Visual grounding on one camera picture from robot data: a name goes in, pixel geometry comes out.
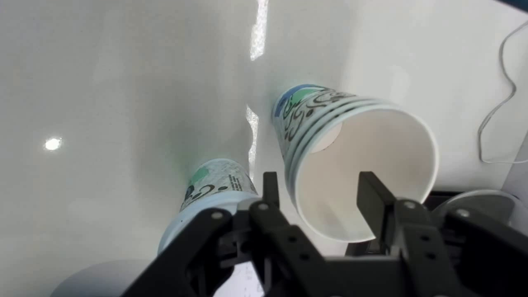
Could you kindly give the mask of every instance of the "white table surface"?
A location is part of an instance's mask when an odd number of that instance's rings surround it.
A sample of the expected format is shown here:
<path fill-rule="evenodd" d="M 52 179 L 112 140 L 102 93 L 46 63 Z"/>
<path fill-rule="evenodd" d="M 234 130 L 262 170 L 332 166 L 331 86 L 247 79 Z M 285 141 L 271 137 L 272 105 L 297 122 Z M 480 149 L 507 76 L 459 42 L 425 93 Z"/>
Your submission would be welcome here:
<path fill-rule="evenodd" d="M 259 190 L 277 171 L 288 219 L 343 254 L 284 190 L 270 112 L 297 83 L 406 107 L 437 137 L 437 189 L 499 189 L 510 166 L 479 163 L 476 132 L 510 91 L 498 46 L 527 18 L 490 0 L 1 2 L 0 294 L 45 296 L 89 266 L 154 258 L 192 171 L 215 157 L 248 166 Z M 520 94 L 527 49 L 524 30 L 505 50 Z M 486 156 L 515 157 L 524 98 L 490 123 Z M 63 146 L 44 150 L 49 137 Z"/>

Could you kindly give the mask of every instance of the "screw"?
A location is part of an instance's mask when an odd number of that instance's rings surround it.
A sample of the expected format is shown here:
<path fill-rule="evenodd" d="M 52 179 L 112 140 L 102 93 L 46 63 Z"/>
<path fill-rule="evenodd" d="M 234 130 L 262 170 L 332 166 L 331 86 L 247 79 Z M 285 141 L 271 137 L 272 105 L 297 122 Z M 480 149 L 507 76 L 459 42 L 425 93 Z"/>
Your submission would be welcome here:
<path fill-rule="evenodd" d="M 465 210 L 463 208 L 457 209 L 457 214 L 459 216 L 461 216 L 461 217 L 465 217 L 465 218 L 469 217 L 469 211 L 467 211 L 467 210 Z"/>
<path fill-rule="evenodd" d="M 405 202 L 403 203 L 403 205 L 405 205 L 405 207 L 410 208 L 410 209 L 414 209 L 414 208 L 416 208 L 416 203 L 411 202 L 411 201 L 405 201 Z"/>
<path fill-rule="evenodd" d="M 267 210 L 268 208 L 269 208 L 269 206 L 266 203 L 259 204 L 259 209 L 260 210 Z"/>
<path fill-rule="evenodd" d="M 215 211 L 211 214 L 211 218 L 215 219 L 215 220 L 219 220 L 223 217 L 224 215 L 219 212 L 219 211 Z"/>

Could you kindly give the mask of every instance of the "cable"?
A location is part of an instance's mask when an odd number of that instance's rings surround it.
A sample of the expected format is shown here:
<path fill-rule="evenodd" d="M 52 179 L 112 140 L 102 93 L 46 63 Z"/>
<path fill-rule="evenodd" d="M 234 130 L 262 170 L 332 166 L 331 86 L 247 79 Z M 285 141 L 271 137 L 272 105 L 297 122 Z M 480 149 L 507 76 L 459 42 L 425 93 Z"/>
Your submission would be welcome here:
<path fill-rule="evenodd" d="M 488 124 L 489 120 L 492 119 L 493 115 L 497 112 L 497 110 L 499 110 L 504 104 L 506 104 L 510 99 L 512 99 L 512 97 L 515 95 L 515 93 L 517 92 L 517 86 L 515 85 L 515 83 L 513 82 L 513 80 L 510 78 L 510 76 L 508 75 L 508 73 L 506 72 L 506 68 L 504 67 L 504 44 L 506 43 L 506 41 L 515 33 L 517 33 L 518 31 L 520 31 L 522 28 L 528 26 L 528 21 L 526 21 L 524 24 L 520 25 L 519 27 L 517 27 L 515 30 L 513 30 L 510 34 L 508 34 L 504 40 L 502 41 L 501 43 L 501 46 L 498 48 L 498 60 L 499 60 L 499 64 L 501 65 L 501 70 L 502 70 L 502 74 L 504 75 L 504 77 L 506 78 L 506 80 L 510 83 L 510 85 L 512 86 L 512 92 L 510 93 L 510 95 L 504 99 L 501 103 L 499 103 L 497 106 L 495 106 L 495 108 L 492 109 L 491 112 L 489 112 L 489 114 L 484 118 L 484 120 L 482 121 L 482 123 L 480 124 L 480 127 L 478 128 L 478 132 L 477 132 L 477 138 L 478 138 L 478 158 L 484 162 L 484 163 L 487 163 L 487 164 L 521 164 L 521 163 L 526 163 L 528 162 L 528 159 L 526 160 L 523 160 L 523 161 L 513 161 L 513 162 L 500 162 L 500 161 L 497 161 L 497 162 L 494 162 L 494 161 L 489 161 L 489 160 L 484 160 L 484 158 L 482 157 L 482 132 L 484 131 L 484 128 L 486 127 L 486 125 Z"/>

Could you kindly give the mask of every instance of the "white cable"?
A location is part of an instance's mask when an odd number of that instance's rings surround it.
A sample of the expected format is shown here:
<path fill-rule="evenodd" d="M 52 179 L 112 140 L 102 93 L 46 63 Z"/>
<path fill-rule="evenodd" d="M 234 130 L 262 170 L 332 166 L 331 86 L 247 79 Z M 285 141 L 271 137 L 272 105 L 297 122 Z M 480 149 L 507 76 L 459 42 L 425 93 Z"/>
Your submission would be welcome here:
<path fill-rule="evenodd" d="M 504 44 L 506 43 L 506 41 L 513 34 L 517 33 L 518 31 L 520 31 L 522 28 L 526 27 L 527 25 L 528 25 L 528 21 L 526 21 L 524 24 L 520 25 L 515 30 L 513 30 L 510 34 L 508 34 L 504 38 L 504 40 L 501 43 L 501 46 L 498 48 L 498 60 L 499 60 L 499 64 L 501 65 L 502 74 L 504 75 L 506 80 L 510 83 L 510 86 L 512 86 L 512 92 L 510 93 L 510 95 L 506 99 L 504 99 L 501 103 L 499 103 L 497 106 L 495 106 L 495 108 L 493 108 L 491 112 L 489 112 L 489 114 L 484 118 L 484 120 L 480 124 L 480 127 L 478 128 L 478 132 L 477 132 L 477 137 L 478 137 L 478 158 L 482 162 L 487 163 L 487 164 L 521 164 L 521 163 L 528 162 L 528 159 L 523 160 L 523 161 L 514 161 L 514 162 L 500 162 L 500 161 L 494 162 L 494 161 L 484 160 L 484 158 L 482 157 L 482 132 L 484 131 L 484 128 L 488 124 L 489 120 L 492 119 L 493 115 L 497 112 L 497 110 L 499 110 L 506 102 L 508 102 L 510 99 L 512 99 L 513 95 L 515 95 L 515 93 L 517 92 L 517 86 L 515 85 L 513 80 L 510 78 L 510 76 L 506 72 L 506 68 L 504 67 L 504 53 L 503 53 L 504 52 Z"/>

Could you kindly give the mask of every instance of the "paper cup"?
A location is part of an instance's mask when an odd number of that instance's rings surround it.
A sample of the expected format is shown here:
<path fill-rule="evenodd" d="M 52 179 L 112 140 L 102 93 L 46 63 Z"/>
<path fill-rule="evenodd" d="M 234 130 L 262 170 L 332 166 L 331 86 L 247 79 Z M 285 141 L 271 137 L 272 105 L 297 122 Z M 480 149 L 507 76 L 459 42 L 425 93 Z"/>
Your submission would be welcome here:
<path fill-rule="evenodd" d="M 306 108 L 289 102 L 302 89 L 286 93 L 290 95 L 283 109 L 297 106 L 291 115 L 275 106 L 274 116 L 282 118 L 275 123 L 284 125 L 276 126 L 279 142 L 289 141 L 285 135 L 303 124 L 299 119 Z M 281 146 L 283 156 L 293 154 L 285 162 L 286 185 L 297 212 L 315 232 L 342 242 L 363 242 L 374 235 L 356 205 L 359 172 L 373 171 L 395 196 L 423 202 L 438 171 L 438 148 L 425 123 L 395 104 L 370 101 L 331 109 L 295 146 L 292 141 Z"/>
<path fill-rule="evenodd" d="M 234 214 L 239 202 L 252 198 L 258 198 L 258 194 L 244 167 L 229 159 L 205 162 L 191 177 L 180 213 L 165 230 L 158 253 L 161 253 L 200 211 L 215 207 Z"/>

